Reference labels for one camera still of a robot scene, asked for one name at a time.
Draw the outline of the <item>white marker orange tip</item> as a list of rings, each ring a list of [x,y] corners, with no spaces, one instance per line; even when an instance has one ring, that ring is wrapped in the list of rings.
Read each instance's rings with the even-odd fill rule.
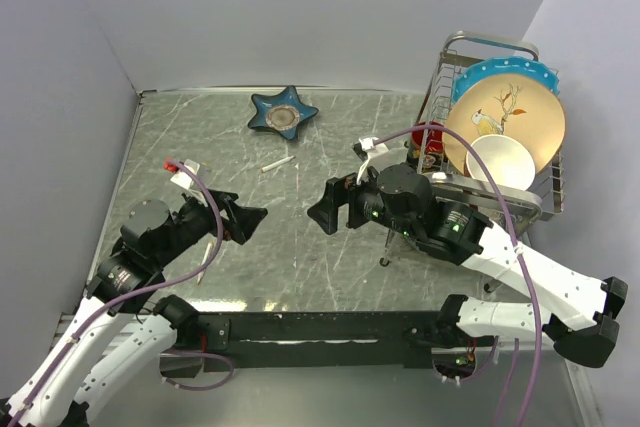
[[[274,169],[276,169],[276,168],[278,168],[280,166],[283,166],[283,165],[291,162],[295,158],[296,158],[296,155],[290,155],[290,156],[284,157],[282,159],[279,159],[279,160],[277,160],[275,162],[272,162],[272,163],[270,163],[270,164],[268,164],[266,166],[261,167],[260,168],[260,173],[267,173],[269,171],[272,171],[272,170],[274,170]]]

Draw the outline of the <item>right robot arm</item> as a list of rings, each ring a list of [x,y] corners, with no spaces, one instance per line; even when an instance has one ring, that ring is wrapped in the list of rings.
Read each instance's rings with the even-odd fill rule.
[[[525,303],[510,303],[449,295],[437,322],[445,343],[485,336],[540,341],[589,368],[603,367],[613,352],[617,316],[628,293],[621,279],[597,279],[553,261],[472,207],[437,199],[428,178],[405,164],[366,181],[355,174],[327,180],[307,214],[332,235],[341,206],[348,208],[351,229],[374,222],[434,259],[485,274],[527,296]]]

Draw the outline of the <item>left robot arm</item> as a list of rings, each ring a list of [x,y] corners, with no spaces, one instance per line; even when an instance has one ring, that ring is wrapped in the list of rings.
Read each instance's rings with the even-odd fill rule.
[[[85,424],[100,400],[123,382],[135,363],[174,346],[184,349],[198,337],[198,312],[170,296],[110,354],[111,340],[158,290],[171,286],[164,269],[203,237],[215,238],[203,264],[209,266],[222,242],[245,244],[268,211],[237,204],[237,195],[206,190],[186,195],[173,212],[162,201],[134,206],[120,236],[86,286],[78,309],[45,361],[10,398],[1,402],[4,426]]]

